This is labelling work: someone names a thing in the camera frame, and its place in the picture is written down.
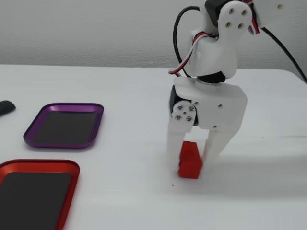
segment white tabletop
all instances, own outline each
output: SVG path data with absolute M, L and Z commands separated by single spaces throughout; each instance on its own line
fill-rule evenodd
M 66 230 L 298 230 L 307 213 L 307 86 L 281 70 L 238 70 L 248 96 L 240 132 L 198 180 L 166 163 L 166 69 L 0 66 L 0 162 L 69 159 L 81 172 Z M 23 134 L 56 102 L 105 107 L 88 149 L 34 149 Z M 203 151 L 207 131 L 187 140 Z

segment purple metal tray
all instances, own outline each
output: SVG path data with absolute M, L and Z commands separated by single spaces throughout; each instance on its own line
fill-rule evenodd
M 32 147 L 81 149 L 97 137 L 104 108 L 95 103 L 44 106 L 24 134 Z

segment tray rim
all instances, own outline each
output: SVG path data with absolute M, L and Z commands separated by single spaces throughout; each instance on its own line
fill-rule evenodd
M 94 106 L 94 107 L 99 107 L 99 111 L 97 111 L 98 115 L 97 115 L 93 130 L 92 130 L 89 142 L 87 142 L 85 144 L 79 144 L 79 145 L 32 143 L 33 138 L 28 136 L 29 133 L 31 133 L 33 126 L 35 125 L 38 118 L 40 118 L 41 114 L 46 109 L 51 108 L 52 106 Z M 83 148 L 89 147 L 89 146 L 93 145 L 94 142 L 96 141 L 104 110 L 105 110 L 105 108 L 98 103 L 50 103 L 50 104 L 47 104 L 47 105 L 45 105 L 41 108 L 41 110 L 38 112 L 38 114 L 36 115 L 36 117 L 34 118 L 32 123 L 30 124 L 30 126 L 28 127 L 26 132 L 24 133 L 24 141 L 27 145 L 29 145 L 31 147 L 35 147 L 35 148 L 83 149 Z
M 70 160 L 11 160 L 0 164 L 0 185 L 10 173 L 70 173 L 71 181 L 59 215 L 55 230 L 65 226 L 73 195 L 78 182 L 80 167 Z

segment tray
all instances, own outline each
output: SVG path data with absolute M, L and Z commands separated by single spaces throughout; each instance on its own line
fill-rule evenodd
M 0 229 L 62 230 L 79 172 L 67 160 L 0 164 Z
M 97 137 L 104 108 L 95 103 L 44 106 L 24 134 L 32 147 L 81 149 Z

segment red block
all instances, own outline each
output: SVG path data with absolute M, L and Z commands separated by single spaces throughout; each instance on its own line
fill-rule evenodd
M 179 176 L 198 179 L 202 168 L 202 160 L 195 142 L 184 141 L 180 154 Z

